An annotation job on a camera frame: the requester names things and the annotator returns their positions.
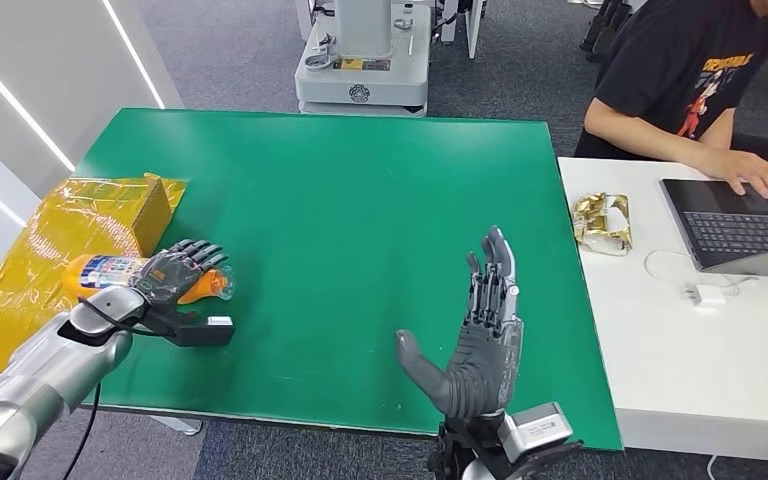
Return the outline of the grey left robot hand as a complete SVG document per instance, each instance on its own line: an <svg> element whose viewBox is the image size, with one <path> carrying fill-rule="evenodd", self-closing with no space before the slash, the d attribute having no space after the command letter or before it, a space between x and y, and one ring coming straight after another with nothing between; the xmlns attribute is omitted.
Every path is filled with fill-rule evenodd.
<svg viewBox="0 0 768 480"><path fill-rule="evenodd" d="M152 306L192 304L233 295L233 271L222 266L229 256L207 240L181 240L149 258L129 279Z"/></svg>

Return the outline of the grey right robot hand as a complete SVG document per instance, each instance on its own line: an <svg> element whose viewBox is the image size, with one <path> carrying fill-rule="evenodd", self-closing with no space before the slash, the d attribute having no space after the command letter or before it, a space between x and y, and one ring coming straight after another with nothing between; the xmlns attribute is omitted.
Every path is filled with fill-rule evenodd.
<svg viewBox="0 0 768 480"><path fill-rule="evenodd" d="M445 417L470 419L504 410L518 376L524 323L517 314L520 288L515 255L493 225L481 238L484 263L469 252L466 311L444 369L426 358L414 334L395 332L403 372Z"/></svg>

